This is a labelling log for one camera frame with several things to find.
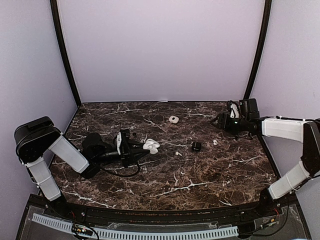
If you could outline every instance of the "white cable tray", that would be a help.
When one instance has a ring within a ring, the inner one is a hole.
[[[32,221],[58,231],[72,234],[72,222],[55,219],[47,215],[33,214]],[[188,232],[131,232],[108,230],[99,227],[93,228],[101,240],[216,240],[238,236],[238,227]],[[93,234],[90,239],[97,239]]]

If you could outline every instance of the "black metal frame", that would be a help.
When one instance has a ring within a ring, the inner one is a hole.
[[[281,207],[286,206],[288,204],[288,201],[290,205],[295,204],[297,206],[304,232],[307,238],[311,239],[304,214],[294,193],[290,195],[288,199],[287,197],[279,199],[277,203],[280,203],[281,206],[275,207],[279,211],[281,211]],[[47,215],[60,217],[50,208],[46,208],[47,204],[47,200],[43,197],[33,194],[30,195],[23,212],[23,216],[16,235],[16,240],[19,240],[21,237],[30,206],[44,209],[44,213]],[[253,211],[253,208],[257,206],[256,202],[238,206],[185,211],[121,210],[103,207],[91,207],[73,203],[68,203],[68,206],[74,212],[78,222],[84,223],[91,227],[94,227],[95,225],[108,226],[110,223],[127,223],[138,225],[183,225],[210,222],[218,222],[220,226],[229,224],[231,224],[232,226],[241,226],[245,224],[251,224],[255,219],[261,217],[257,215],[255,211]],[[274,214],[275,212],[273,210],[267,213],[268,216],[273,216]]]
[[[51,5],[51,12],[52,12],[52,18],[53,18],[53,23],[54,23],[54,29],[55,29],[55,34],[56,34],[56,39],[58,41],[59,49],[60,49],[60,54],[61,58],[63,61],[64,69],[66,76],[69,81],[69,85],[73,94],[74,101],[78,107],[81,106],[81,99],[79,96],[79,92],[76,86],[76,82],[71,70],[68,54],[67,54],[67,49],[64,41],[64,35],[62,32],[61,28],[61,23],[60,23],[60,17],[59,17],[59,10],[58,10],[58,3],[57,0],[50,0],[50,5]]]
[[[270,12],[271,12],[271,4],[272,4],[272,0],[265,0],[265,2],[264,2],[264,11],[263,11],[262,24],[261,24],[261,29],[260,29],[258,45],[256,47],[256,52],[255,52],[255,56],[254,56],[254,60],[253,60],[253,65],[252,65],[250,77],[249,77],[248,84],[245,89],[243,99],[250,98],[252,89],[254,87],[254,83],[256,80],[262,52],[263,52],[264,45],[265,45],[268,24],[269,24],[269,18],[270,18]]]

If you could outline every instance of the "small black object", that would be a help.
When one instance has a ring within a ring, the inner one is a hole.
[[[200,150],[201,150],[201,143],[200,143],[200,142],[197,142],[197,141],[194,141],[194,142],[192,143],[191,149],[192,149],[192,151],[194,151],[194,152],[200,152]]]

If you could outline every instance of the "black cable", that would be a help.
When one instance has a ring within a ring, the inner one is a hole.
[[[253,230],[253,231],[250,231],[250,232],[239,232],[239,235],[245,235],[245,236],[246,236],[246,235],[251,235],[251,236],[257,236],[257,237],[270,237],[270,236],[275,235],[276,233],[278,233],[281,229],[284,228],[284,226],[286,225],[287,220],[288,220],[288,216],[289,216],[289,206],[290,206],[289,198],[287,198],[287,201],[288,201],[288,202],[287,202],[287,207],[286,207],[285,220],[284,220],[284,223],[282,224],[282,226],[278,228],[278,230],[276,230],[276,231],[273,232],[273,233],[269,233],[269,234],[258,234],[258,233],[255,233],[255,232],[259,231],[259,230],[264,229],[263,227],[261,228],[261,226],[260,226],[260,228],[257,228],[257,229],[255,229],[255,230]]]
[[[316,175],[316,176],[311,177],[311,179],[316,179],[316,178],[319,178],[319,177],[320,177],[320,174],[319,174],[319,175]]]
[[[96,239],[97,239],[97,240],[100,239],[99,234],[97,233],[97,231],[94,230],[91,226],[89,226],[89,225],[87,225],[87,224],[84,224],[83,222],[76,221],[75,219],[70,219],[70,218],[68,218],[68,217],[66,217],[66,216],[62,216],[61,214],[57,213],[57,211],[54,210],[54,208],[53,208],[52,206],[50,206],[49,203],[47,204],[47,206],[48,206],[52,211],[54,211],[54,213],[57,214],[60,218],[66,219],[66,220],[69,220],[69,221],[71,221],[71,222],[73,222],[73,223],[76,223],[76,224],[79,224],[79,225],[82,225],[82,226],[87,227],[87,228],[90,229],[92,232],[94,232],[94,234],[96,235]]]

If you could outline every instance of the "wire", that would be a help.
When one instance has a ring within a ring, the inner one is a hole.
[[[71,211],[70,213],[71,213],[71,214],[72,214],[72,216],[73,216],[73,220],[76,220],[76,215],[75,215],[75,213],[74,213],[73,211]],[[75,232],[74,232],[74,234],[75,234],[74,238],[76,238],[76,239],[80,239],[80,240],[82,240],[82,239],[83,239],[83,237],[82,237],[82,236],[80,236],[80,235],[77,233],[77,231],[75,231]]]
[[[276,208],[273,208],[273,210],[276,212],[276,217],[277,218],[280,217],[280,214],[279,214],[278,210]]]
[[[282,120],[293,120],[293,121],[310,121],[314,122],[314,119],[302,119],[302,118],[292,118],[292,117],[285,117],[285,116],[275,116],[276,119],[282,119]]]
[[[141,170],[141,167],[140,167],[139,163],[136,164],[136,166],[138,167],[137,171],[135,173],[133,173],[133,174],[130,174],[130,175],[118,174],[118,173],[115,173],[113,171],[107,170],[107,169],[105,169],[105,168],[103,168],[103,167],[101,167],[99,165],[97,165],[97,166],[98,166],[98,168],[100,168],[100,170],[102,170],[102,171],[104,171],[104,172],[106,172],[108,174],[111,174],[111,175],[114,175],[114,176],[117,176],[117,177],[121,177],[121,178],[133,177],[133,176],[137,175],[138,173],[140,173],[140,170]]]
[[[316,175],[316,176],[311,177],[311,179],[316,179],[316,178],[319,178],[319,177],[320,177],[320,174],[319,174],[319,175]]]
[[[89,225],[84,224],[83,222],[76,221],[76,216],[75,216],[75,214],[73,213],[73,211],[72,211],[71,213],[72,213],[72,215],[73,215],[73,217],[74,217],[74,220],[72,220],[72,219],[70,219],[70,218],[68,218],[68,217],[66,217],[66,216],[62,216],[61,214],[57,213],[57,211],[54,210],[54,208],[53,208],[52,206],[50,206],[49,203],[47,203],[47,206],[48,206],[55,214],[57,214],[60,218],[66,219],[66,220],[69,220],[69,221],[74,222],[74,223],[76,223],[76,224],[79,224],[79,225],[82,225],[82,226],[87,227],[87,228],[90,229],[92,232],[94,232],[94,234],[96,235],[96,239],[97,239],[97,240],[100,240],[99,234],[97,233],[96,230],[94,230],[94,229],[93,229],[92,227],[90,227]]]
[[[281,229],[283,229],[284,226],[285,226],[286,223],[287,223],[288,216],[289,216],[289,206],[290,206],[290,204],[289,204],[289,198],[287,198],[286,216],[285,216],[284,223],[283,223],[282,226],[279,227],[275,232],[270,233],[270,234],[258,234],[258,233],[255,233],[255,232],[259,231],[259,230],[262,230],[263,227],[264,227],[264,225],[269,224],[269,223],[265,223],[265,224],[263,224],[262,226],[260,226],[260,228],[257,228],[257,229],[255,229],[255,230],[253,230],[253,231],[251,231],[251,232],[239,232],[239,235],[251,235],[251,236],[257,236],[257,237],[270,237],[270,236],[272,236],[272,235],[275,235],[275,234],[278,233]]]

